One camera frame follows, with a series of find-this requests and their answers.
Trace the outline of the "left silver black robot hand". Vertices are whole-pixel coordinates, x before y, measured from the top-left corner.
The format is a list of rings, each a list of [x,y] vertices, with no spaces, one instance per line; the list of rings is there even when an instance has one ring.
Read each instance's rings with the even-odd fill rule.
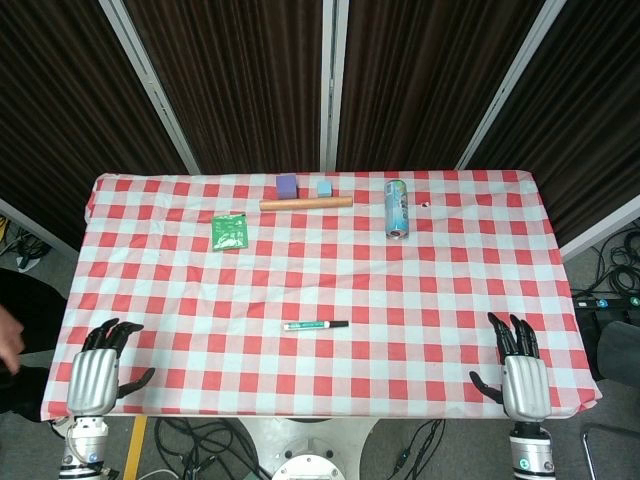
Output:
[[[142,329],[142,324],[112,318],[88,334],[72,362],[67,410],[73,417],[104,416],[118,399],[148,384],[155,373],[154,368],[147,368],[132,382],[120,385],[118,380],[124,347],[129,337]]]

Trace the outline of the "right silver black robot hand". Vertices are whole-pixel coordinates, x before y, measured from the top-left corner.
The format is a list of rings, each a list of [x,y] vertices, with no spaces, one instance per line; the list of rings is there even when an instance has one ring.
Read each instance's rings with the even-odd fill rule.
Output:
[[[487,317],[496,336],[501,388],[490,387],[475,371],[469,373],[471,382],[481,394],[502,405],[515,422],[541,423],[551,415],[551,398],[547,367],[534,329],[513,314],[509,318],[514,330],[493,312]]]

